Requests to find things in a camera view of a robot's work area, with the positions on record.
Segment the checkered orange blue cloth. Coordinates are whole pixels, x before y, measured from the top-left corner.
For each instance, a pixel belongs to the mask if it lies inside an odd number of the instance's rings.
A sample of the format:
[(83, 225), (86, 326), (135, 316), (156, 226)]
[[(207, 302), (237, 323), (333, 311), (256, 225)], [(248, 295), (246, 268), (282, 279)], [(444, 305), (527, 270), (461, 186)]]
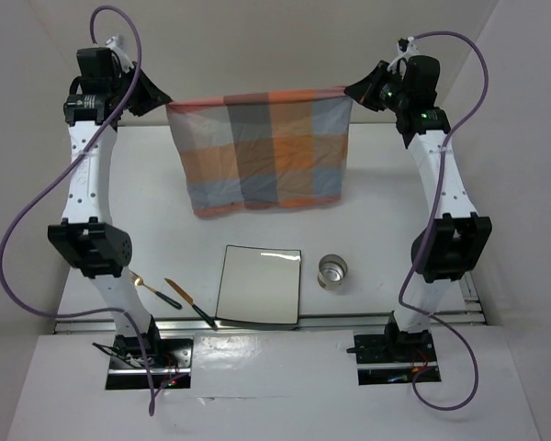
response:
[(167, 104), (194, 214), (338, 202), (352, 106), (341, 87)]

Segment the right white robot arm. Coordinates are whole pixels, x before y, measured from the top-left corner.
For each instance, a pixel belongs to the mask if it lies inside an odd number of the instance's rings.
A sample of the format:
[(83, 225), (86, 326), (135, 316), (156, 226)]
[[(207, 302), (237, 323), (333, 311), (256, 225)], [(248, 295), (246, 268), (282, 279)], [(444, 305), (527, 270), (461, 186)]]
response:
[(449, 137), (451, 124), (435, 104), (439, 75), (438, 60), (414, 55), (381, 61), (344, 90), (369, 110), (394, 113), (429, 207), (429, 220), (412, 243), (411, 268), (382, 339), (385, 355), (399, 362), (427, 349), (432, 314), (456, 281), (476, 266), (492, 232), (490, 218), (479, 215), (467, 195)]

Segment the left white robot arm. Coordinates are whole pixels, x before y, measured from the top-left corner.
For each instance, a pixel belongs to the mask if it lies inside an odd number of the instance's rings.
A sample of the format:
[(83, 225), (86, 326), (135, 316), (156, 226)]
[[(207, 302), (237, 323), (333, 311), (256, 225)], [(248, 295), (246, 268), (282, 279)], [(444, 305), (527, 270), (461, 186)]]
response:
[(132, 241), (114, 226), (109, 207), (109, 176), (118, 121), (124, 110), (135, 116), (168, 103), (169, 98), (111, 38), (103, 47), (76, 53), (80, 74), (63, 105), (71, 142), (68, 199), (60, 223), (48, 239), (64, 260), (79, 270), (112, 310), (115, 345), (140, 365), (162, 358), (163, 344), (152, 315), (145, 309), (129, 276)]

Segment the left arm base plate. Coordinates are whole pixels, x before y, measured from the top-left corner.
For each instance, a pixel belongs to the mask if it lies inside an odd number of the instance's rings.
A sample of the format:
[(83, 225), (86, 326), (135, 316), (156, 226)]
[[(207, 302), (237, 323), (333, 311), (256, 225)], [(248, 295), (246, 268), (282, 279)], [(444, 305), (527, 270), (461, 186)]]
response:
[[(121, 349), (117, 341), (113, 345), (93, 343), (93, 346), (108, 356), (106, 390), (147, 390), (149, 383), (145, 362), (139, 349), (131, 353)], [(148, 355), (147, 363), (152, 373), (155, 389), (185, 390), (191, 387), (191, 366), (194, 340), (169, 338), (161, 341), (161, 352)]]

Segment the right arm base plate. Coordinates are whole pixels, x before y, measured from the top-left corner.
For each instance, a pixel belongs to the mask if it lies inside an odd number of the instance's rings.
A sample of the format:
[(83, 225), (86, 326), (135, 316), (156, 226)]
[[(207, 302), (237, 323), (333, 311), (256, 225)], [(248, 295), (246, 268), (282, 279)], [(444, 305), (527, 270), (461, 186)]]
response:
[(430, 333), (415, 343), (400, 345), (385, 334), (356, 334), (353, 346), (345, 350), (354, 356), (358, 384), (398, 385), (417, 381), (441, 382), (438, 358)]

